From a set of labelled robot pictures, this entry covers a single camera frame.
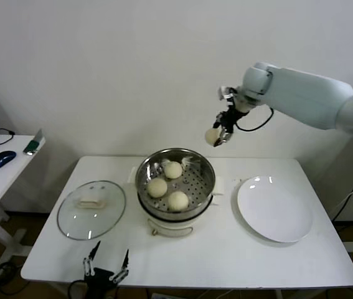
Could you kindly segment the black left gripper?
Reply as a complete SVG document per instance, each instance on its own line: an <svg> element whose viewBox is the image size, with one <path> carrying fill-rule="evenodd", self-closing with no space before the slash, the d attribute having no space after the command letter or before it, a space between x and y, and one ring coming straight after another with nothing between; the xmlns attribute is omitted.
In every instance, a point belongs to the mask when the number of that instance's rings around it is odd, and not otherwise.
<svg viewBox="0 0 353 299"><path fill-rule="evenodd" d="M101 244L99 240L88 257L83 259L84 282L87 284L86 299L104 299L110 290L117 288L116 283L123 281L129 274L129 250L126 251L121 270L114 274L109 270L94 268L93 260Z"/></svg>

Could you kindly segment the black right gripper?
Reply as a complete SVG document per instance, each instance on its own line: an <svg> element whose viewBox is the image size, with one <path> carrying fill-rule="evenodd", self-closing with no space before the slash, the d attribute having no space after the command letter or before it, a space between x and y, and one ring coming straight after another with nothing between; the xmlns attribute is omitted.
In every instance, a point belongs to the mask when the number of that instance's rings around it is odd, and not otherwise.
<svg viewBox="0 0 353 299"><path fill-rule="evenodd" d="M244 116L245 112L238 110L234 104L229 105L225 111L217 114L212 125L215 132L214 147L227 143L231 139L234 126Z"/></svg>

